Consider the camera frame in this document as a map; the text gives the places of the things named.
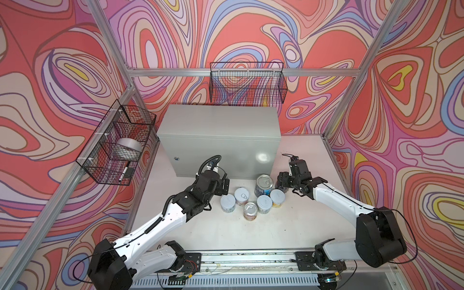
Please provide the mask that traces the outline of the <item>small yellow can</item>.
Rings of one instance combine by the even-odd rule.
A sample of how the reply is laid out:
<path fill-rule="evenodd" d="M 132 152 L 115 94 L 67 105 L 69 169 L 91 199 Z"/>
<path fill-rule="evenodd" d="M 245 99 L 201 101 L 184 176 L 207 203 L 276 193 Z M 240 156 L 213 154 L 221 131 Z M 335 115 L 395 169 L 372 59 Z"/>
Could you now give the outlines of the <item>small yellow can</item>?
<path fill-rule="evenodd" d="M 279 189 L 274 189 L 270 192 L 269 197 L 272 200 L 273 207 L 279 208 L 285 202 L 285 193 Z"/>

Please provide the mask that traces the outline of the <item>tall light blue can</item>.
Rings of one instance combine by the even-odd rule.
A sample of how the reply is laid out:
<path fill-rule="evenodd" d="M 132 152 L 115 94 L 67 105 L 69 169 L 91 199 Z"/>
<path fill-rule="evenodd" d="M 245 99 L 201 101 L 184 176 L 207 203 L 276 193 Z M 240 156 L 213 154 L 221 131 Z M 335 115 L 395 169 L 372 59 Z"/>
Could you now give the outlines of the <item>tall light blue can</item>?
<path fill-rule="evenodd" d="M 260 175 L 256 180 L 256 186 L 254 190 L 254 194 L 257 197 L 262 195 L 269 195 L 273 190 L 274 182 L 273 179 L 269 175 Z"/>

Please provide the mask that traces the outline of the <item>tall dark blue can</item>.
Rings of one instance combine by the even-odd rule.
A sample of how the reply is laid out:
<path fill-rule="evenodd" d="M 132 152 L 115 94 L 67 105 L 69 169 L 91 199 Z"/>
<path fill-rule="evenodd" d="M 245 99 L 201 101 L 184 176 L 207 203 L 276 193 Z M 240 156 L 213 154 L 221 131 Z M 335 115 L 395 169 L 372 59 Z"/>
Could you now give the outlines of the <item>tall dark blue can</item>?
<path fill-rule="evenodd" d="M 282 191 L 283 193 L 287 193 L 289 191 L 288 187 L 285 187 L 285 186 L 283 186 L 281 184 L 277 184 L 275 188 Z"/>

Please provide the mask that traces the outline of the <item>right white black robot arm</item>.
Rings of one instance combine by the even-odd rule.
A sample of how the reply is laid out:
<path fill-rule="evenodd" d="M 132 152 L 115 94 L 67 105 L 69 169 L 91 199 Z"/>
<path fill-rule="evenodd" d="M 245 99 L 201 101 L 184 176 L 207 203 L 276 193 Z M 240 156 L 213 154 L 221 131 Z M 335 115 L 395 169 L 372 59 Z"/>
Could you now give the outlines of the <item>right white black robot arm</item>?
<path fill-rule="evenodd" d="M 291 154 L 286 157 L 290 169 L 279 173 L 278 189 L 290 189 L 328 206 L 355 229 L 353 239 L 332 238 L 317 244 L 311 259 L 315 267 L 326 269 L 332 262 L 353 260 L 378 268 L 406 254 L 407 244 L 392 209 L 362 203 L 335 189 L 326 179 L 312 176 L 305 160 Z"/>

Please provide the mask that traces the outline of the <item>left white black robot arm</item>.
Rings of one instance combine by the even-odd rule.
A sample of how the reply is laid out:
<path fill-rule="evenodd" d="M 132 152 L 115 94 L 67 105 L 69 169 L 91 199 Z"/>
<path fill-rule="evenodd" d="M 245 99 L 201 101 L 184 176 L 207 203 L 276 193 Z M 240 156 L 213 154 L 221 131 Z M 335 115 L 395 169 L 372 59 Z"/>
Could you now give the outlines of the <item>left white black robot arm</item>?
<path fill-rule="evenodd" d="M 151 248 L 172 230 L 210 211 L 214 196 L 227 195 L 230 181 L 226 174 L 217 172 L 221 159 L 214 155 L 205 160 L 193 184 L 168 197 L 161 213 L 149 222 L 114 242 L 104 239 L 95 246 L 87 270 L 95 289 L 128 290 L 136 280 L 159 271 L 189 275 L 197 270 L 174 240 L 158 250 Z"/>

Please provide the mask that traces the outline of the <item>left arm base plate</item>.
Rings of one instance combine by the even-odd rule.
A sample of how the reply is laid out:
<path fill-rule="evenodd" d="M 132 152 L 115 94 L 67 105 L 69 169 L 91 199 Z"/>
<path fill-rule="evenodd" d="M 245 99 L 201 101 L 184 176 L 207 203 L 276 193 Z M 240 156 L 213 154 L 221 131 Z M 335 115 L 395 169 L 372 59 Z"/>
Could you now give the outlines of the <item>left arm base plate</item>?
<path fill-rule="evenodd" d="M 201 253 L 187 253 L 180 259 L 180 261 L 176 261 L 170 268 L 159 270 L 157 273 L 197 273 L 201 270 L 201 261 Z"/>

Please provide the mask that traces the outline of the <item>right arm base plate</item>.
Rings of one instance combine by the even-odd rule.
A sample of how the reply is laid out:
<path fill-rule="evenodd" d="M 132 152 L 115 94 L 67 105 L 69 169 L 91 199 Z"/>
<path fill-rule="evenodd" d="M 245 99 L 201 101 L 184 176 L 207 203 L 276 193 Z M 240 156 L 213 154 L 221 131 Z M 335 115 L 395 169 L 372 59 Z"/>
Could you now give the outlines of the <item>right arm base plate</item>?
<path fill-rule="evenodd" d="M 345 271 L 345 262 L 330 260 L 323 251 L 298 251 L 295 259 L 299 271 Z"/>

